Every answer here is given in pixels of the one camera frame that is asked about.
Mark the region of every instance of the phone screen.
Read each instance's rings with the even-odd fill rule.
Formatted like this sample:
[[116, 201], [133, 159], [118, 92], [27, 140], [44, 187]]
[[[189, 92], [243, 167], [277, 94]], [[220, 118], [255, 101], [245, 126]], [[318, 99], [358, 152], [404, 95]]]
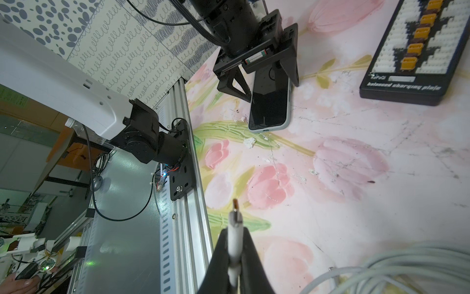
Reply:
[[250, 130], [276, 127], [286, 121], [288, 89], [289, 77], [282, 68], [269, 65], [256, 71], [248, 121]]

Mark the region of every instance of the debris on table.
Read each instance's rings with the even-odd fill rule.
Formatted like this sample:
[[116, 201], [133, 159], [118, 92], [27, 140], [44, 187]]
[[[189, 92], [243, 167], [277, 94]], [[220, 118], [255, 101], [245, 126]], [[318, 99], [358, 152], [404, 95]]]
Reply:
[[256, 139], [255, 138], [248, 138], [243, 140], [243, 144], [245, 144], [246, 147], [249, 149], [253, 148], [253, 145], [255, 144]]

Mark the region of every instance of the yellow connector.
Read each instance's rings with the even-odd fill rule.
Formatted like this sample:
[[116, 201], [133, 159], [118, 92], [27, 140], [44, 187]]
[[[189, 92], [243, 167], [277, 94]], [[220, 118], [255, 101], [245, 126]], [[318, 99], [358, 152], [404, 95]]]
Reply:
[[416, 43], [416, 44], [410, 44], [408, 46], [408, 51], [407, 53], [416, 53], [418, 55], [421, 54], [421, 51], [423, 50], [423, 43]]
[[401, 61], [401, 70], [402, 71], [411, 71], [415, 69], [418, 58], [416, 57], [405, 57]]
[[440, 10], [441, 6], [442, 6], [442, 2], [444, 0], [430, 0], [428, 2], [428, 7], [426, 8], [427, 10], [431, 10], [431, 9], [437, 9], [438, 11]]
[[415, 39], [417, 38], [423, 38], [423, 39], [427, 39], [428, 36], [429, 36], [429, 32], [431, 31], [431, 28], [419, 28], [419, 29], [416, 29], [415, 31]]
[[434, 22], [436, 21], [437, 15], [435, 13], [433, 14], [426, 14], [421, 17], [420, 24], [430, 24], [431, 26], [434, 25]]

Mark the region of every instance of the person's hand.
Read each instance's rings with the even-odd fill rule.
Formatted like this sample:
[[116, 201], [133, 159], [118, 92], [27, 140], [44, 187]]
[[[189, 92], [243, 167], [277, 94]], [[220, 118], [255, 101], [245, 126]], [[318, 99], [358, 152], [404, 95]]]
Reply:
[[16, 273], [9, 275], [0, 285], [0, 294], [34, 294], [41, 279], [34, 276], [30, 279], [15, 280]]

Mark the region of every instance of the smartphone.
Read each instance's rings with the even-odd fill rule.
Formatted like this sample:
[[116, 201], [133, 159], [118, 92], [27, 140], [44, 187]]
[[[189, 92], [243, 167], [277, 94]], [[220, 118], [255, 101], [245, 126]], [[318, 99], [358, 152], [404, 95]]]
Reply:
[[255, 73], [248, 129], [253, 133], [277, 131], [290, 122], [292, 83], [279, 63]]

